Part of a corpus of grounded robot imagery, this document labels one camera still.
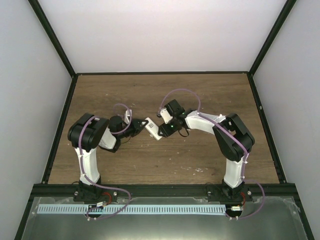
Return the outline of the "white remote control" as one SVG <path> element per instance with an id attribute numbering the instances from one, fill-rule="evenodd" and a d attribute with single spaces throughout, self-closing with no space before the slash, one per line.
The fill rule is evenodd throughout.
<path id="1" fill-rule="evenodd" d="M 144 121 L 146 122 L 146 125 L 144 126 L 144 128 L 149 132 L 149 134 L 156 139 L 157 141 L 159 141 L 162 136 L 160 136 L 158 134 L 159 131 L 159 127 L 156 125 L 156 123 L 154 121 L 152 121 L 149 117 L 146 117 L 144 119 Z"/>

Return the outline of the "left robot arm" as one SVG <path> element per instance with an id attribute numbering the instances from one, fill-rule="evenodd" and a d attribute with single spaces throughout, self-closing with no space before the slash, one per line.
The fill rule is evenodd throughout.
<path id="1" fill-rule="evenodd" d="M 127 110 L 124 118 L 98 118 L 90 113 L 82 115 L 69 129 L 67 139 L 78 156 L 80 177 L 78 192 L 91 202 L 97 202 L 103 190 L 97 165 L 97 149 L 115 153 L 123 138 L 137 136 L 149 123 L 147 119 L 132 118 Z"/>

